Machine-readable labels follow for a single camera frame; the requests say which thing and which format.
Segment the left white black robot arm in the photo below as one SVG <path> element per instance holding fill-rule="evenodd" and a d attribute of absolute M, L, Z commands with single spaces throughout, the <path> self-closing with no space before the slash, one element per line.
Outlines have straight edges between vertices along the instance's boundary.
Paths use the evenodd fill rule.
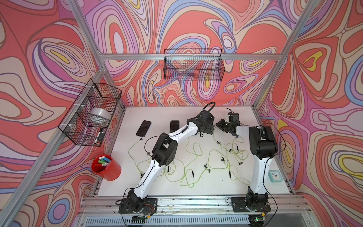
<path fill-rule="evenodd" d="M 126 202 L 131 210 L 133 212 L 143 210 L 153 182 L 160 172 L 173 162 L 180 142 L 197 134 L 213 134 L 213 131 L 214 116 L 210 110 L 203 109 L 197 116 L 188 119 L 186 125 L 177 131 L 160 134 L 152 149 L 152 160 L 147 171 L 137 186 L 130 188 L 127 194 Z"/>

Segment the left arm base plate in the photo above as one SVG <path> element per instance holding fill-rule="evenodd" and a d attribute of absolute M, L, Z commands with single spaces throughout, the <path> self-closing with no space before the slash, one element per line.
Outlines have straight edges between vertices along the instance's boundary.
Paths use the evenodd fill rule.
<path fill-rule="evenodd" d="M 147 214 L 152 215 L 157 211 L 157 198 L 142 199 L 139 203 L 130 202 L 128 199 L 121 199 L 115 202 L 119 206 L 120 214 Z"/>

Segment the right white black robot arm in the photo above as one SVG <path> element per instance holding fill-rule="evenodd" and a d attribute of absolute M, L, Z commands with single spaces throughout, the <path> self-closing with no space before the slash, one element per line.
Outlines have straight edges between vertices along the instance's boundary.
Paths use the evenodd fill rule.
<path fill-rule="evenodd" d="M 270 193 L 267 189 L 267 177 L 270 164 L 278 153 L 278 145 L 271 127 L 263 125 L 246 125 L 240 122 L 239 114 L 230 112 L 228 120 L 221 119 L 216 123 L 217 128 L 241 137 L 244 131 L 248 132 L 249 147 L 253 155 L 252 181 L 248 186 L 245 208 L 248 211 L 271 211 L 268 203 Z"/>

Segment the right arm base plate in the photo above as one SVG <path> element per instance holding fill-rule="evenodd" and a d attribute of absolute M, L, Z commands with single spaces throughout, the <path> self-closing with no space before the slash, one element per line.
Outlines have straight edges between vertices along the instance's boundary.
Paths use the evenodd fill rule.
<path fill-rule="evenodd" d="M 248 199 L 246 197 L 231 197 L 233 211 L 241 212 L 271 212 L 271 207 L 266 199 Z"/>

